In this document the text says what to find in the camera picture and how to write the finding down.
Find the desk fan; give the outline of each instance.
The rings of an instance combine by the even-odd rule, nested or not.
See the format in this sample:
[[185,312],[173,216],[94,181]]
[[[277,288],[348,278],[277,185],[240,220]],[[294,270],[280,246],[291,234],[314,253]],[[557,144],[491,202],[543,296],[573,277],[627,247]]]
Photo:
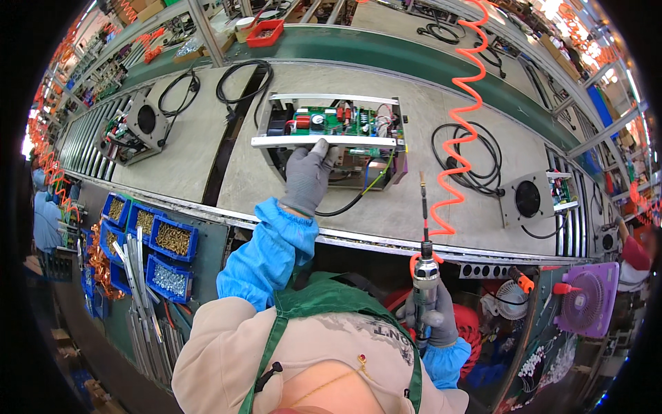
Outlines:
[[561,314],[554,323],[562,331],[602,338],[607,334],[618,286],[618,263],[571,268],[563,282],[581,290],[563,295]]

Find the green apron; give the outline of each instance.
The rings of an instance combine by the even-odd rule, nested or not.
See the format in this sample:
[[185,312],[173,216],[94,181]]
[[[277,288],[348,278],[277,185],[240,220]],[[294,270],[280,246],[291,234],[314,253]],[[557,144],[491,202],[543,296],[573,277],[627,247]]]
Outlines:
[[[414,371],[409,382],[408,398],[418,413],[422,391],[422,375],[420,369],[420,357],[418,349],[409,336],[409,333],[398,323],[393,315],[386,310],[375,298],[366,292],[350,287],[330,278],[336,274],[326,272],[315,272],[310,276],[308,285],[302,290],[295,291],[291,287],[283,291],[273,292],[276,319],[271,326],[269,338],[262,354],[260,368],[256,376],[256,382],[264,372],[269,359],[281,340],[287,322],[292,318],[311,317],[321,313],[356,312],[362,315],[378,317],[396,327],[403,337],[409,340],[414,350]],[[255,397],[255,387],[251,387],[244,399],[239,414],[250,414]]]

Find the red tray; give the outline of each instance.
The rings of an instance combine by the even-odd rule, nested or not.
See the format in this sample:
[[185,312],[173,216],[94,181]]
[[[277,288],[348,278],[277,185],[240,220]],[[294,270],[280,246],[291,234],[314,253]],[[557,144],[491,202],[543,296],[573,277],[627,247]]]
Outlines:
[[[259,22],[258,25],[253,29],[253,31],[246,38],[249,48],[263,48],[266,46],[273,46],[276,43],[276,39],[283,32],[283,23],[285,21],[282,19],[279,20],[265,20]],[[273,33],[269,37],[257,38],[257,35],[260,34],[263,30],[273,29]]]

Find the red shirt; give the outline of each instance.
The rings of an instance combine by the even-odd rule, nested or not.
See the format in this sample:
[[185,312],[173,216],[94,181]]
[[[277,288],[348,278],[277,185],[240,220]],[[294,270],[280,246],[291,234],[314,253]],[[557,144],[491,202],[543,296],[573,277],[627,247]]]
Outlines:
[[627,263],[630,263],[630,266],[632,266],[634,270],[651,269],[651,258],[632,236],[628,236],[625,244],[623,244],[623,253],[621,253],[621,257]]

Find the glove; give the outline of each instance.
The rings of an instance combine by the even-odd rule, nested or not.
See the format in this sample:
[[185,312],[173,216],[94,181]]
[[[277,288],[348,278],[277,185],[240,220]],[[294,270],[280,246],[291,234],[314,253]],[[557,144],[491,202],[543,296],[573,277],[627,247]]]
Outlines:
[[[438,348],[453,344],[457,340],[453,300],[441,280],[439,280],[439,284],[437,285],[437,302],[432,304],[430,308],[422,317],[423,322],[432,328],[428,344]],[[396,312],[396,317],[399,319],[404,318],[407,326],[413,329],[415,326],[415,309],[414,292],[412,291],[407,297],[404,306]]]
[[339,152],[337,146],[329,150],[329,143],[323,138],[310,152],[303,147],[294,150],[287,161],[285,197],[280,200],[281,204],[309,217],[314,216],[326,194],[329,173]]

